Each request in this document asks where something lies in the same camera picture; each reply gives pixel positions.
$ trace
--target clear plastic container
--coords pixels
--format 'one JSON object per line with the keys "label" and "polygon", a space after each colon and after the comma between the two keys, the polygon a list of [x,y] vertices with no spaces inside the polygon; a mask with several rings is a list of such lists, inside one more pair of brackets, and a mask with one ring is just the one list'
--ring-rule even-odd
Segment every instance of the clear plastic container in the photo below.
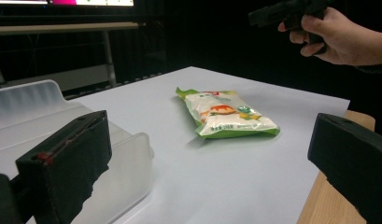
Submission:
{"label": "clear plastic container", "polygon": [[[0,173],[18,174],[15,160],[72,119],[91,113],[67,102],[52,80],[0,89]],[[109,170],[72,223],[112,223],[142,201],[152,187],[153,150],[145,133],[130,134],[109,122],[112,159]]]}

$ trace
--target hand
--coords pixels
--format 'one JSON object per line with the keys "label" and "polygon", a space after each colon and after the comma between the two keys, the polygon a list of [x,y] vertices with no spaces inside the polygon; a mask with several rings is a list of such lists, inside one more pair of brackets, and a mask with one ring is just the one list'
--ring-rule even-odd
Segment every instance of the hand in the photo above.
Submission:
{"label": "hand", "polygon": [[[290,42],[308,43],[308,33],[320,35],[325,41],[303,46],[301,54],[305,57],[312,56],[325,45],[327,50],[315,56],[329,63],[353,66],[382,63],[382,33],[359,26],[332,7],[324,11],[324,20],[304,15],[301,25],[303,31],[290,31]],[[277,29],[287,31],[284,22]]]}

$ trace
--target table leg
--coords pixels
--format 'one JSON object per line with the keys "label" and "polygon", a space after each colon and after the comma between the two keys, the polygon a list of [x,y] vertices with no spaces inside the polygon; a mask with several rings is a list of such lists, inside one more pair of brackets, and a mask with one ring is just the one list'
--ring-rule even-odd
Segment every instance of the table leg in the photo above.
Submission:
{"label": "table leg", "polygon": [[104,48],[106,51],[106,72],[108,74],[109,85],[111,88],[116,86],[116,77],[114,63],[112,61],[111,46],[109,44],[109,34],[108,31],[103,31],[104,38]]}

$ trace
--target monitor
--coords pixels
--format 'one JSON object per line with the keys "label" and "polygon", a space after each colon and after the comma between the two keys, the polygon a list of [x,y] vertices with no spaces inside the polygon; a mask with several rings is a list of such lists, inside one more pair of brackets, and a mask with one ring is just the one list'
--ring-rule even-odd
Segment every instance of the monitor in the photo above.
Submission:
{"label": "monitor", "polygon": [[132,21],[133,16],[134,0],[0,0],[0,26]]}

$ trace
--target white tabletop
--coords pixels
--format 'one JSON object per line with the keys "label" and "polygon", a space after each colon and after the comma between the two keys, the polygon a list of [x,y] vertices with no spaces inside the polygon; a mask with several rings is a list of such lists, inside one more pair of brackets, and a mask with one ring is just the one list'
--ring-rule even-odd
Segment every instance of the white tabletop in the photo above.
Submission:
{"label": "white tabletop", "polygon": [[[276,137],[204,140],[182,90],[237,91],[276,123]],[[344,116],[349,101],[195,67],[77,98],[155,152],[147,198],[116,223],[296,223],[318,168],[307,150],[318,113]]]}

